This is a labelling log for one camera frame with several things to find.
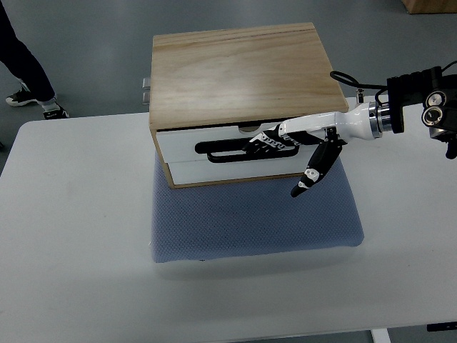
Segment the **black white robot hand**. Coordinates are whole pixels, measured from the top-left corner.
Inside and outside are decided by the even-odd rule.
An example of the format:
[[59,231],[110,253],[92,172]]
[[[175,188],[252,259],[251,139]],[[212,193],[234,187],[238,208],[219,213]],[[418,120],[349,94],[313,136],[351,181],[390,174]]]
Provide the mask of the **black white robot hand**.
[[315,145],[300,181],[291,190],[291,196],[297,197],[326,176],[350,140],[380,138],[389,126],[379,105],[362,103],[346,113],[335,111],[285,120],[257,134],[242,150],[248,154],[269,154]]

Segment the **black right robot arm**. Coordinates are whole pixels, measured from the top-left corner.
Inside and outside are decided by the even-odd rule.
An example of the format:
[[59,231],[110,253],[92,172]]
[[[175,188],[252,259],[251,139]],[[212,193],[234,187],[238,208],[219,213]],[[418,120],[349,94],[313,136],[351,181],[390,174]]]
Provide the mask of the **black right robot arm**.
[[405,130],[403,108],[420,104],[421,121],[430,138],[447,144],[446,158],[456,158],[456,75],[445,70],[455,65],[435,66],[423,71],[388,78],[386,104],[378,105],[378,126],[395,134]]

